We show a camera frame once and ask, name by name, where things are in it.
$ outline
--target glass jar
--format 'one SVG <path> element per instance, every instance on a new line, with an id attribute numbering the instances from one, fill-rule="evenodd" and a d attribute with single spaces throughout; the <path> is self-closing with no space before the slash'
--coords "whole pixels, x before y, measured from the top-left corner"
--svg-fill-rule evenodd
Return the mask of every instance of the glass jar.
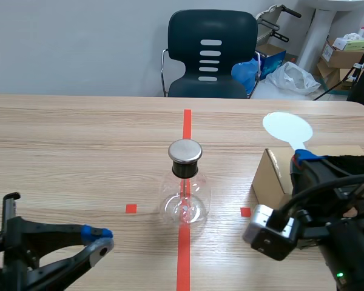
<path id="1" fill-rule="evenodd" d="M 169 147 L 172 171 L 160 189 L 160 215 L 167 224 L 195 227 L 204 222 L 211 206 L 211 188 L 198 171 L 202 148 L 192 139 L 180 139 Z"/>

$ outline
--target black cable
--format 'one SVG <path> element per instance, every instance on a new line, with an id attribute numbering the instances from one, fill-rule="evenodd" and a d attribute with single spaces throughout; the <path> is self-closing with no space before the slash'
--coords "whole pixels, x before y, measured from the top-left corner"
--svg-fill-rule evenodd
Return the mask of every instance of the black cable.
<path id="1" fill-rule="evenodd" d="M 280 211 L 282 214 L 287 215 L 289 211 L 300 201 L 318 195 L 321 192 L 328 191 L 331 189 L 355 185 L 364 183 L 364 175 L 356 175 L 356 176 L 349 176 L 344 178 L 339 178 L 336 180 L 328 181 L 316 185 L 312 188 L 308 188 L 298 194 L 296 194 L 289 202 L 287 202 L 284 206 L 281 207 Z"/>

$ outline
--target blue bag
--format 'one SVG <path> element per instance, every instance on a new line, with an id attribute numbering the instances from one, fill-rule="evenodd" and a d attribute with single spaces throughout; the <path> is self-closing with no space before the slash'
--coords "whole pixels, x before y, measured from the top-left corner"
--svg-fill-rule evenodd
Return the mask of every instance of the blue bag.
<path id="1" fill-rule="evenodd" d="M 257 69 L 257 61 L 254 59 L 235 64 L 232 68 L 232 77 L 244 85 L 247 94 L 250 94 L 254 89 Z"/>

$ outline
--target white paddle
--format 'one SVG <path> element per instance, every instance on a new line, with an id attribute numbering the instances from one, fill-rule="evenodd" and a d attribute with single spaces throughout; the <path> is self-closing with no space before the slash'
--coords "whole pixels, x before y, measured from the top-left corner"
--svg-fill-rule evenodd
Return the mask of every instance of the white paddle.
<path id="1" fill-rule="evenodd" d="M 263 126 L 273 137 L 288 142 L 293 150 L 305 150 L 303 143 L 313 136 L 310 124 L 291 113 L 269 113 L 263 119 Z"/>

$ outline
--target metal lid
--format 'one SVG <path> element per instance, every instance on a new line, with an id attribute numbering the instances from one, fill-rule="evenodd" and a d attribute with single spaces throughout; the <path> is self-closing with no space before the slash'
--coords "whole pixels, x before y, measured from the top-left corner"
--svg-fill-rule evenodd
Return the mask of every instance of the metal lid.
<path id="1" fill-rule="evenodd" d="M 201 156 L 201 145 L 192 139 L 179 139 L 169 147 L 169 157 L 178 164 L 192 164 Z"/>

